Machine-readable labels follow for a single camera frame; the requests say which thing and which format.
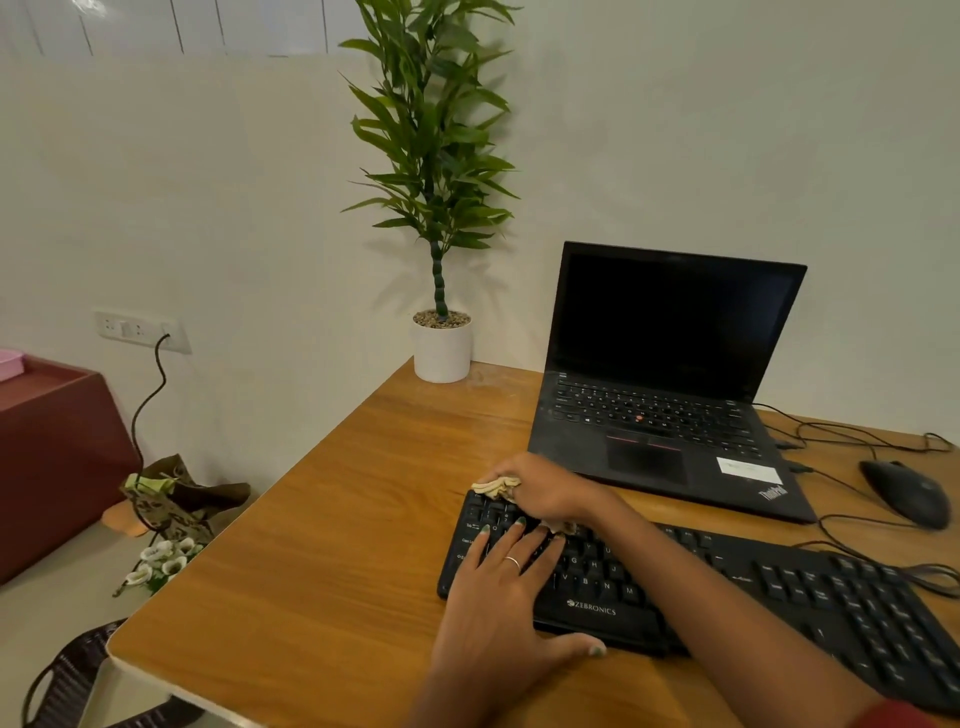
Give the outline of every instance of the computer mouse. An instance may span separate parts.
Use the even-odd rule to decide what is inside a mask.
[[[943,530],[950,523],[950,501],[933,478],[900,462],[864,460],[860,471],[883,501],[921,528]]]

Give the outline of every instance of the person's left hand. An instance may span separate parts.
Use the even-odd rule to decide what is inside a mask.
[[[469,697],[462,699],[473,703],[476,698],[486,716],[516,702],[563,663],[607,653],[604,644],[590,635],[544,639],[534,631],[534,599],[560,559],[564,537],[556,536],[523,574],[517,564],[526,565],[547,534],[539,526],[523,536],[523,523],[518,521],[481,564],[490,538],[485,527],[450,588],[428,681],[439,681],[448,691],[468,691]]]

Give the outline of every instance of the floor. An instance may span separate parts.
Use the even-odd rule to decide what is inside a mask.
[[[112,594],[147,538],[130,539],[96,523],[0,587],[0,725],[18,726],[24,695],[60,649],[88,629],[131,615],[146,592]],[[166,699],[160,690],[107,668],[83,728],[103,728]],[[204,716],[197,728],[229,723]]]

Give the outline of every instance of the white panel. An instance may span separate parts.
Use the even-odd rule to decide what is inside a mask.
[[[370,37],[363,24],[356,0],[324,0],[326,9],[326,42],[330,53],[349,53],[337,46],[353,37]]]
[[[183,53],[188,56],[224,53],[217,0],[173,0],[173,3],[180,26]]]
[[[227,52],[267,56],[323,53],[321,0],[219,0]]]
[[[78,1],[90,4],[99,2]],[[90,57],[80,12],[70,0],[27,0],[27,10],[34,21],[44,56],[60,61]]]
[[[84,25],[95,57],[180,53],[170,0],[99,0],[84,11]]]
[[[40,55],[34,23],[23,0],[0,0],[0,48],[15,58]]]

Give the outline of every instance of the mouse cable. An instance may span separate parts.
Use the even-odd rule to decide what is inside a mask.
[[[136,450],[136,457],[138,461],[136,480],[133,483],[134,488],[140,484],[140,478],[143,477],[143,469],[144,469],[143,450],[140,449],[140,444],[139,442],[137,442],[137,439],[136,439],[136,421],[140,417],[140,413],[143,412],[143,408],[147,406],[150,400],[156,397],[156,395],[158,395],[160,391],[165,386],[167,386],[167,373],[163,371],[163,364],[160,363],[160,345],[169,338],[170,338],[170,334],[165,333],[159,339],[157,339],[156,344],[154,344],[154,361],[156,362],[156,367],[160,370],[160,378],[162,379],[162,381],[160,382],[160,385],[153,392],[147,395],[147,399],[142,401],[140,403],[140,406],[136,408],[136,411],[133,413],[133,418],[131,419],[131,422],[130,422],[130,439],[133,441],[133,449]],[[136,510],[136,506],[133,507],[133,513],[136,515],[137,519],[144,525],[144,527],[148,531],[154,531],[154,538],[151,539],[150,541],[150,546],[152,546],[154,544],[154,541],[156,541],[156,537],[159,536],[159,531],[155,530],[149,523],[143,520],[143,517],[140,515],[140,512]]]
[[[819,471],[816,468],[811,468],[808,465],[804,465],[803,463],[798,463],[792,460],[788,460],[787,462],[790,464],[791,473],[816,473],[825,478],[829,478],[833,482],[842,485],[844,488],[847,488],[848,490],[853,491],[859,496],[863,496],[874,505],[878,505],[881,508],[884,508],[894,516],[898,515],[895,511],[890,509],[886,505],[886,503],[881,503],[880,501],[871,497],[869,493],[865,493],[864,491],[861,491],[859,488],[854,488],[850,483],[844,482],[840,478],[834,477],[830,473],[824,473],[823,471]],[[915,523],[911,523],[909,521],[884,521],[883,519],[872,519],[866,516],[850,516],[842,513],[827,513],[825,516],[821,516],[820,518],[817,519],[817,527],[820,528],[820,530],[828,538],[828,540],[824,541],[822,539],[818,539],[815,541],[804,541],[802,544],[794,544],[794,547],[804,548],[806,546],[829,546],[834,550],[841,551],[842,553],[846,553],[848,556],[853,556],[855,558],[862,559],[863,561],[868,561],[871,564],[877,564],[879,566],[890,566],[889,564],[882,564],[878,562],[876,559],[872,559],[866,554],[863,554],[860,551],[857,551],[852,546],[847,546],[842,541],[840,541],[840,539],[838,539],[836,536],[830,533],[827,527],[825,526],[825,522],[828,519],[845,519],[847,521],[877,523],[880,525],[892,525],[897,528],[913,528],[918,531],[926,531],[925,528],[920,528]],[[948,566],[947,564],[917,564],[915,566],[910,566],[910,567],[890,567],[890,568],[896,570],[897,573],[899,573],[900,576],[902,576],[906,581],[910,582],[911,584],[915,584],[921,589],[926,589],[929,592],[933,592],[940,596],[947,596],[951,599],[960,599],[960,570],[957,570],[952,566]],[[946,578],[952,581],[953,584],[949,586],[945,586],[943,584],[937,583],[936,581],[932,581],[930,578],[928,578],[931,576]]]
[[[908,445],[895,445],[894,443],[884,440],[879,435],[875,435],[873,432],[863,429],[862,427],[854,427],[853,425],[838,425],[836,423],[821,422],[819,420],[801,420],[793,415],[788,415],[781,409],[777,409],[772,404],[754,402],[754,407],[764,407],[765,409],[773,410],[788,420],[797,423],[797,426],[794,428],[793,432],[787,432],[786,430],[780,429],[779,427],[774,427],[772,425],[764,426],[766,426],[767,429],[772,429],[775,432],[780,433],[781,435],[786,435],[794,440],[799,440],[802,443],[802,445],[799,446],[800,449],[805,449],[809,443],[827,443],[828,445],[843,445],[855,448],[863,447],[870,450],[870,454],[873,456],[874,460],[876,460],[876,451],[878,449],[892,449],[897,452],[917,452],[921,454],[926,454],[928,452],[952,452],[954,450],[954,444],[946,437],[938,435],[936,432],[925,432],[923,434],[924,444],[921,447],[915,448]],[[836,435],[838,437],[845,437],[847,439],[830,440],[827,438],[808,437],[801,434],[801,430],[803,430],[804,427],[816,429],[821,432]],[[863,437],[851,434],[851,432],[858,432],[861,435],[866,435],[867,437],[873,439],[865,440]],[[934,447],[935,443],[938,441],[943,444],[942,447]]]

